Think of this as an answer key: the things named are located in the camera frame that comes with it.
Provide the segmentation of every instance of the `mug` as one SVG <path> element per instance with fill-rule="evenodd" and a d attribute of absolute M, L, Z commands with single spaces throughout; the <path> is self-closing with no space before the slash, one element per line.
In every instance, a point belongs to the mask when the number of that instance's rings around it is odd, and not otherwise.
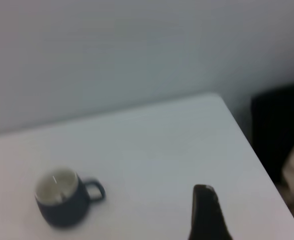
<path fill-rule="evenodd" d="M 96 187 L 101 196 L 90 197 L 87 187 Z M 97 180 L 82 181 L 70 169 L 59 169 L 45 175 L 36 187 L 36 201 L 44 219 L 54 227 L 70 227 L 80 222 L 91 203 L 105 198 Z"/>

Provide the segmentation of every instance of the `table surface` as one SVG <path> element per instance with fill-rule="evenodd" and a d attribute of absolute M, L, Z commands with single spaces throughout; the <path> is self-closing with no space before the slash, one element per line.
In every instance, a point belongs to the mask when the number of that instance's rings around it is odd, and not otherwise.
<path fill-rule="evenodd" d="M 59 166 L 107 193 L 56 230 L 34 199 Z M 192 189 L 212 185 L 234 240 L 294 240 L 294 219 L 223 100 L 206 94 L 0 136 L 0 240 L 183 240 Z"/>

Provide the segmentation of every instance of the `black object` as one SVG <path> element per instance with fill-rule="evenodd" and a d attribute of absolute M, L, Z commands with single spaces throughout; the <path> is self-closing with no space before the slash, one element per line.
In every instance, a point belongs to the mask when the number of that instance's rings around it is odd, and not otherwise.
<path fill-rule="evenodd" d="M 86 186 L 96 186 L 101 196 L 90 198 Z M 55 205 L 37 203 L 44 219 L 55 227 L 70 227 L 79 223 L 88 212 L 90 203 L 100 202 L 105 198 L 105 190 L 97 180 L 82 182 L 78 177 L 78 187 L 70 197 L 62 197 L 63 201 Z"/>
<path fill-rule="evenodd" d="M 251 103 L 252 147 L 274 183 L 294 147 L 294 85 L 256 96 Z"/>
<path fill-rule="evenodd" d="M 211 186 L 196 185 L 193 188 L 189 240 L 232 240 L 222 215 L 218 196 Z"/>

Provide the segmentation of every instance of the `mug rim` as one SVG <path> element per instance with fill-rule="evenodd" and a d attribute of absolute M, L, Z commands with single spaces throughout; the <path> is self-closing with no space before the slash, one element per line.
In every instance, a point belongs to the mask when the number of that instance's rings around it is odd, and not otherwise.
<path fill-rule="evenodd" d="M 75 171 L 73 171 L 70 168 L 64 167 L 64 168 L 57 168 L 54 169 L 46 174 L 44 174 L 37 182 L 36 185 L 36 189 L 35 189 L 35 198 L 36 200 L 43 205 L 47 205 L 47 206 L 56 206 L 56 205 L 60 205 L 62 203 L 64 203 L 65 201 L 61 200 L 57 200 L 54 198 L 51 199 L 41 199 L 41 197 L 39 197 L 39 191 L 40 188 L 47 183 L 47 181 L 54 175 L 56 174 L 60 174 L 60 173 L 69 173 L 69 174 L 73 174 L 74 175 L 74 179 L 72 182 L 72 185 L 70 186 L 70 189 L 68 189 L 67 192 L 64 192 L 64 195 L 66 197 L 66 199 L 68 200 L 77 190 L 78 185 L 79 185 L 79 179 L 78 179 L 78 175 Z"/>

